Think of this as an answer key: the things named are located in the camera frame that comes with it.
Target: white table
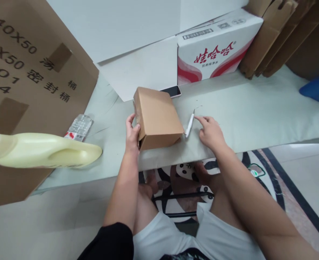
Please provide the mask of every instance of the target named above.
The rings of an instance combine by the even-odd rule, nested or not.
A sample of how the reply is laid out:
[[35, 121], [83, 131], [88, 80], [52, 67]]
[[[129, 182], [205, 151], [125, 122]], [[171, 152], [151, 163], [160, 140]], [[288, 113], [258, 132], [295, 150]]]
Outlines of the white table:
[[[173, 101], [184, 128], [193, 110], [202, 105], [196, 115], [214, 117], [236, 153], [287, 143], [319, 142], [319, 102], [298, 92], [306, 83], [285, 66], [270, 78], [255, 77], [251, 81], [236, 71], [184, 85], [182, 96]], [[100, 75], [85, 114], [94, 120], [86, 142], [101, 146], [102, 156], [85, 168], [56, 169], [35, 193], [116, 176], [125, 147], [125, 120], [133, 111], [132, 101], [122, 102]], [[139, 170], [213, 157], [199, 141], [200, 128], [195, 120], [187, 140], [142, 152]]]

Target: plastic jug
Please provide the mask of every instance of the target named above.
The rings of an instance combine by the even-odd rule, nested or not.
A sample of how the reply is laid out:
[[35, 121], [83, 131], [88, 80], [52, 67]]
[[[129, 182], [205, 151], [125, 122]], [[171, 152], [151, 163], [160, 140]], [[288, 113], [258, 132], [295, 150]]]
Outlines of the plastic jug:
[[99, 146], [51, 134], [0, 134], [0, 165], [14, 168], [79, 168], [97, 160]]

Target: tiled floor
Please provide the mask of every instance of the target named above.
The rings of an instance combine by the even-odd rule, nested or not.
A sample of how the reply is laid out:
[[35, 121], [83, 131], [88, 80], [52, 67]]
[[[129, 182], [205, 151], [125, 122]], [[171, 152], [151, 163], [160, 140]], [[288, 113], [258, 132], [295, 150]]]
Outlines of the tiled floor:
[[319, 216], [319, 144], [289, 144], [270, 150]]
[[[271, 148], [319, 216], [319, 144]], [[0, 207], [0, 260], [77, 259], [96, 235], [115, 178], [73, 185]]]

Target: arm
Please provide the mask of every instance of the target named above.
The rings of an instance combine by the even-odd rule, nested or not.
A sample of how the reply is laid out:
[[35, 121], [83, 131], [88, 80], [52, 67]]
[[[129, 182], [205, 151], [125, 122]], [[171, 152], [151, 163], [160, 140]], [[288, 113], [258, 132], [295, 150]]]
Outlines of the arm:
[[103, 226], [117, 222], [127, 225], [133, 232], [138, 195], [138, 133], [140, 125], [132, 128], [135, 114], [126, 120], [126, 150], [119, 174], [104, 217]]
[[286, 213], [250, 174], [224, 140], [212, 117], [195, 117], [199, 136], [216, 156], [233, 207], [259, 244], [266, 259], [319, 259]]

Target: left hand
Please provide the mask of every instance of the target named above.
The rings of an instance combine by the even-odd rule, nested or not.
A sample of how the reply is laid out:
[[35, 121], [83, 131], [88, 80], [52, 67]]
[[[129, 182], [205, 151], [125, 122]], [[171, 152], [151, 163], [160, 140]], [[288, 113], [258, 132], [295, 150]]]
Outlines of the left hand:
[[132, 122], [135, 114], [131, 114], [126, 120], [126, 151], [125, 153], [132, 153], [136, 156], [139, 155], [138, 147], [138, 134], [140, 131], [140, 124], [137, 124], [134, 128], [132, 127]]

